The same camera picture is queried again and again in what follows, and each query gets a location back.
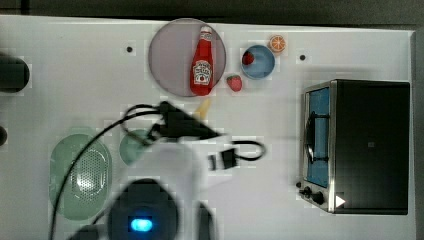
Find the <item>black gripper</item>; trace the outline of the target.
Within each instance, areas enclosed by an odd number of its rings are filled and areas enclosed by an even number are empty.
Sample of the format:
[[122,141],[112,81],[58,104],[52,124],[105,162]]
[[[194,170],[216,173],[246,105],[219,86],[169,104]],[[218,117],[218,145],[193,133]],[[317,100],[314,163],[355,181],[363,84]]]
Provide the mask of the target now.
[[151,127],[148,131],[149,140],[157,140],[161,137],[170,139],[193,137],[199,140],[206,140],[220,136],[220,133],[212,130],[197,118],[167,101],[161,102],[156,107],[156,110],[159,111],[164,123],[155,123]]

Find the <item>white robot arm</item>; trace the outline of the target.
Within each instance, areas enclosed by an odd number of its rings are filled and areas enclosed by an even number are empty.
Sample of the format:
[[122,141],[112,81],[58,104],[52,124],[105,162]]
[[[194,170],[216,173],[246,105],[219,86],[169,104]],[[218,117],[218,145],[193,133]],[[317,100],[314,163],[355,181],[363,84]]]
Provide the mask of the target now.
[[163,101],[140,158],[124,170],[93,223],[67,240],[219,240],[201,192],[217,184],[228,138]]

